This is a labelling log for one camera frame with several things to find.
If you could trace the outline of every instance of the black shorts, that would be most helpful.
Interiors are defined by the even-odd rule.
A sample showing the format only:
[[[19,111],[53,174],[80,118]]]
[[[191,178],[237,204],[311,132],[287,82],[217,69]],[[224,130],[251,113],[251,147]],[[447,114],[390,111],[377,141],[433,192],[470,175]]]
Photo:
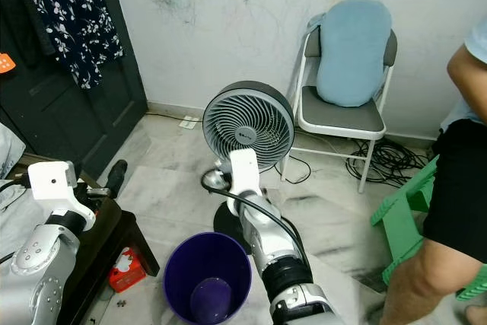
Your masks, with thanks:
[[[440,157],[423,234],[487,263],[487,126],[456,121],[433,149]]]

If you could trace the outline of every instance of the fan grille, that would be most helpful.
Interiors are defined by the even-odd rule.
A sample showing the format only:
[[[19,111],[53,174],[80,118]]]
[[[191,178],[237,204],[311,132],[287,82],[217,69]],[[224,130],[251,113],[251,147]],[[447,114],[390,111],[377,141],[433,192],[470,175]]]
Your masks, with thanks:
[[[289,112],[273,97],[254,89],[226,91],[206,108],[205,138],[219,158],[252,148],[259,168],[271,167],[289,151],[294,139]]]

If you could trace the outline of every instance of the electric cable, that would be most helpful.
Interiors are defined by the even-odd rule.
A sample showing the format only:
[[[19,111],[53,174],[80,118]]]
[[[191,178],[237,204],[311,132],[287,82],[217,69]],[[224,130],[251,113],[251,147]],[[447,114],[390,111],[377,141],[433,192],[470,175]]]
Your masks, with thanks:
[[[266,169],[261,170],[259,173],[260,173],[260,174],[265,173],[266,171],[269,171],[269,170],[273,169],[273,168],[274,168],[274,166],[275,166],[275,164],[274,164],[274,165],[272,165],[271,167],[267,167]]]
[[[311,176],[311,166],[310,166],[310,165],[309,165],[309,164],[308,164],[306,161],[304,161],[304,160],[301,160],[301,159],[295,158],[294,156],[290,156],[290,155],[289,155],[289,157],[290,157],[291,159],[295,159],[295,160],[297,160],[297,161],[300,161],[301,163],[303,163],[304,165],[306,165],[306,166],[307,166],[307,174],[306,174],[306,176],[305,176],[305,177],[303,177],[303,178],[301,178],[301,179],[299,179],[299,180],[296,180],[296,181],[294,181],[294,182],[293,182],[292,180],[289,180],[288,178],[286,178],[286,179],[285,179],[285,181],[286,181],[286,182],[288,182],[288,183],[290,183],[290,184],[299,184],[299,183],[303,183],[304,181],[308,180],[308,178]],[[279,169],[278,169],[278,168],[277,168],[275,165],[274,165],[274,169],[275,169],[275,171],[277,171],[277,172],[278,172],[278,174],[279,174],[279,175],[282,177],[281,172],[279,171]]]
[[[9,204],[7,204],[6,206],[3,206],[2,209],[0,209],[0,213],[3,213],[5,211],[7,211],[8,207],[10,207],[14,203],[16,203],[19,200],[19,198],[21,198],[26,192],[27,192],[27,190],[24,190],[16,199],[14,199],[12,202],[10,202]]]
[[[291,226],[292,231],[294,231],[294,233],[296,234],[296,238],[299,240],[299,243],[302,246],[304,246],[303,245],[303,241],[301,240],[301,236],[299,235],[298,228],[296,228],[296,226],[294,226],[294,224],[291,222],[291,220],[287,219],[286,217],[281,216],[281,219],[282,219],[282,221],[284,221],[285,223],[287,223],[289,226]]]
[[[262,213],[263,215],[269,217],[271,220],[273,220],[278,226],[280,226],[285,232],[286,234],[289,235],[289,237],[291,237],[291,239],[294,241],[294,244],[296,245],[296,247],[298,248],[299,250],[299,253],[301,255],[301,258],[303,260],[303,263],[304,265],[310,270],[311,272],[311,266],[310,266],[310,262],[306,256],[306,253],[304,251],[304,247],[303,247],[303,244],[301,243],[301,238],[298,238],[296,234],[294,234],[292,232],[292,230],[290,228],[288,228],[285,224],[282,223],[281,220],[279,220],[277,217],[275,217],[274,215],[272,215],[271,213],[267,212],[265,209],[263,209],[262,207],[258,206],[257,204],[255,204],[254,202],[251,202],[250,200],[248,199],[245,199],[245,198],[242,198],[240,196],[237,196],[236,194],[233,194],[233,193],[230,193],[230,192],[227,192],[226,190],[220,190],[218,188],[213,188],[212,186],[209,186],[208,184],[205,183],[204,179],[205,179],[205,176],[207,173],[210,173],[212,172],[213,169],[210,169],[208,171],[206,171],[202,177],[201,177],[201,180],[200,180],[200,183],[202,185],[203,188],[205,188],[206,190],[208,190],[209,192],[212,192],[212,193],[217,193],[221,196],[226,196],[228,198],[232,198],[232,199],[235,199],[236,201],[240,202],[240,203],[243,203],[244,205],[247,205],[249,207],[252,207],[253,209],[259,211],[260,213]]]
[[[368,143],[353,140],[358,150],[351,153],[354,156],[367,157]],[[361,179],[362,173],[356,165],[357,159],[347,158],[345,166],[347,171],[355,178]],[[403,173],[405,169],[422,169],[428,163],[428,158],[418,155],[404,146],[390,141],[379,140],[372,153],[370,170],[375,171],[379,177],[367,177],[367,182],[382,183],[400,188],[410,176]]]
[[[168,116],[167,114],[162,114],[162,113],[146,112],[145,114],[147,114],[148,116],[161,116],[161,117],[167,117],[167,118],[177,119],[179,121],[188,121],[188,122],[195,122],[195,123],[202,123],[203,122],[202,119],[199,119],[197,121],[193,121],[191,119],[184,119],[184,118],[180,118],[180,117]]]
[[[2,264],[3,262],[6,262],[7,260],[9,260],[10,258],[12,258],[13,256],[14,256],[14,252],[5,255],[3,258],[0,259],[0,264]]]
[[[11,182],[5,183],[3,186],[0,186],[0,193],[9,188],[10,186],[16,186],[20,184],[18,180],[12,180]]]

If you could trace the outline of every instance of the tissue box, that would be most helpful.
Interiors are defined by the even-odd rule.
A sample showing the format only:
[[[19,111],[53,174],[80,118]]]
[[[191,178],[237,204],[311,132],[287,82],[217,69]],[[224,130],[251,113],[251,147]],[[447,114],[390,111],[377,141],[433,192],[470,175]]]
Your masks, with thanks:
[[[122,292],[143,279],[146,274],[137,255],[132,249],[126,247],[122,250],[108,276],[108,282],[115,292]]]

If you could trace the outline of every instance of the gray tile floor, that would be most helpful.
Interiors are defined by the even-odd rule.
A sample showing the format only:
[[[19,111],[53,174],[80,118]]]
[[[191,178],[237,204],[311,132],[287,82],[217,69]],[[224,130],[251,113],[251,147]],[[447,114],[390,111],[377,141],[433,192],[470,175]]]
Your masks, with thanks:
[[[162,294],[164,266],[172,250],[186,238],[212,231],[213,215],[222,199],[210,196],[199,185],[201,173],[215,160],[205,143],[201,124],[195,129],[182,129],[178,125],[175,119],[145,116],[113,159],[115,162],[124,158],[129,162],[117,201],[123,209],[136,214],[161,272],[156,278],[148,277],[114,295],[101,325],[181,323]],[[327,140],[341,152],[353,150],[353,143],[346,139]],[[326,143],[310,136],[298,135],[296,141],[310,148],[326,148]],[[310,254],[316,282],[322,285],[345,325],[363,324],[366,310],[384,299],[380,274],[390,262],[385,235],[380,228],[369,225],[369,218],[394,188],[368,183],[365,193],[359,194],[358,181],[348,174],[341,158],[293,155],[310,164],[310,179],[292,185],[281,182],[275,170],[269,170],[262,174],[261,186],[268,189],[272,202],[298,227]],[[306,173],[303,164],[296,161],[290,164],[289,179],[298,179]],[[99,183],[105,182],[107,171]],[[116,305],[121,299],[126,300],[126,306]],[[484,300],[477,298],[474,303]],[[450,296],[417,324],[462,324],[459,314],[466,305]],[[230,323],[271,323],[265,290],[256,274],[246,304]]]

